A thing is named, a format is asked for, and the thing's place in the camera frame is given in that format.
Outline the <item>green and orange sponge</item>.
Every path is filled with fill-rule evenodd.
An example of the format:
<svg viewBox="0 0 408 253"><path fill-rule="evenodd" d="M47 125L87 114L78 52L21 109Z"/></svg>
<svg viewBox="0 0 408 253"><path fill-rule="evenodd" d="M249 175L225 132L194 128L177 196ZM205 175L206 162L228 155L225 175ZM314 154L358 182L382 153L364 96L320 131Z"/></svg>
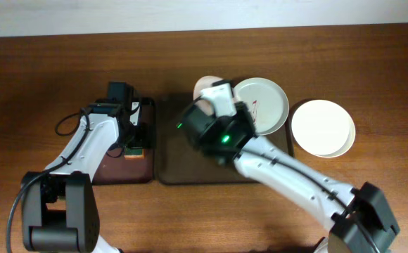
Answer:
<svg viewBox="0 0 408 253"><path fill-rule="evenodd" d="M135 160L145 158L145 152L143 148L125 148L124 158L126 160Z"/></svg>

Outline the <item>white plate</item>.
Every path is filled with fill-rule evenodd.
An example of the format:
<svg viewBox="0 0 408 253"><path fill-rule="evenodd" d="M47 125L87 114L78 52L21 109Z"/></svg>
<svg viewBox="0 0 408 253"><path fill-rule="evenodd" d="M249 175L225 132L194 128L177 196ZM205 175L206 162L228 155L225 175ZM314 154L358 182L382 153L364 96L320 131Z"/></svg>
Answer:
<svg viewBox="0 0 408 253"><path fill-rule="evenodd" d="M309 100L291 118L292 134L306 152L323 158L344 155L355 142L355 123L346 109L329 100Z"/></svg>
<svg viewBox="0 0 408 253"><path fill-rule="evenodd" d="M221 77L201 77L194 86L193 99L196 105L207 115L215 114L216 117L224 115L224 85L226 80Z"/></svg>
<svg viewBox="0 0 408 253"><path fill-rule="evenodd" d="M234 93L247 105L258 135L272 134L286 123L288 98L275 82L261 77L245 79L235 85Z"/></svg>

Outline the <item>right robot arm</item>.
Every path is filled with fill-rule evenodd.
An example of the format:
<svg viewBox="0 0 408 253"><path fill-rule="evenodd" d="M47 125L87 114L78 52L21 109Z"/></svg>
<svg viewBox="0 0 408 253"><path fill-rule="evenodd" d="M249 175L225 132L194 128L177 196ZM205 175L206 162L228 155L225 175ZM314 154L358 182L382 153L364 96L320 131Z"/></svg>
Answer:
<svg viewBox="0 0 408 253"><path fill-rule="evenodd" d="M325 176L255 132L247 106L232 116L208 115L196 104L178 123L191 146L230 160L242 176L262 183L311 214L329 232L315 252L389 252L400 227L383 191L355 188Z"/></svg>

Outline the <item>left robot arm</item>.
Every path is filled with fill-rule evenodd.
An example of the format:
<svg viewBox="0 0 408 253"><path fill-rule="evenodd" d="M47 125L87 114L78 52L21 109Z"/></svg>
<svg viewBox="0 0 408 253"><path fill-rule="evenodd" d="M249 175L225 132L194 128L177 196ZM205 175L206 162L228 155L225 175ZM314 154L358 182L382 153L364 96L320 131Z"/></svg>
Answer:
<svg viewBox="0 0 408 253"><path fill-rule="evenodd" d="M105 98L76 112L77 125L61 154L21 180L6 225L7 252L18 207L29 252L119 252L100 234L92 182L111 150L153 146L151 127L141 120L146 105L152 108L155 102L126 82L110 82Z"/></svg>

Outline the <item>white plate front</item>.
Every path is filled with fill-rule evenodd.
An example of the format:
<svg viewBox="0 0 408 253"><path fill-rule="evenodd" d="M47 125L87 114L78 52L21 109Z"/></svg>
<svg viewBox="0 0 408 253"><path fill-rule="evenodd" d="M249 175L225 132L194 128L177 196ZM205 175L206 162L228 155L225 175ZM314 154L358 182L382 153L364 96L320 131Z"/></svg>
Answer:
<svg viewBox="0 0 408 253"><path fill-rule="evenodd" d="M329 100L309 100L291 118L292 134L306 152L323 158L344 155L355 142L355 123L346 109Z"/></svg>

